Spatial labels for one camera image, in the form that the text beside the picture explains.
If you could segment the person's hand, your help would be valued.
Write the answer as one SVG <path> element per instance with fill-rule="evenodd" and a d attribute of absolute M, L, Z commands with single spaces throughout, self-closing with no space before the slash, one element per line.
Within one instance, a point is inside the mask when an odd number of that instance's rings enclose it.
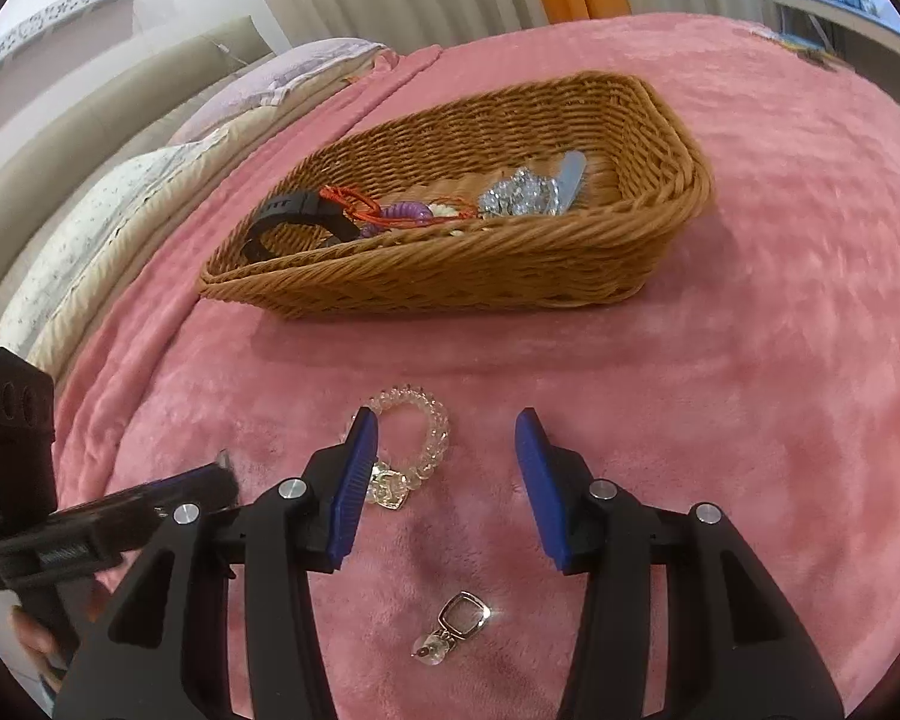
<path fill-rule="evenodd" d="M 84 624 L 97 621 L 110 598 L 110 590 L 97 578 L 83 578 L 69 583 L 63 590 L 64 608 L 68 613 L 75 611 Z M 64 678 L 64 658 L 56 637 L 20 606 L 11 608 L 9 622 L 17 642 L 32 661 L 41 681 L 56 692 Z"/>

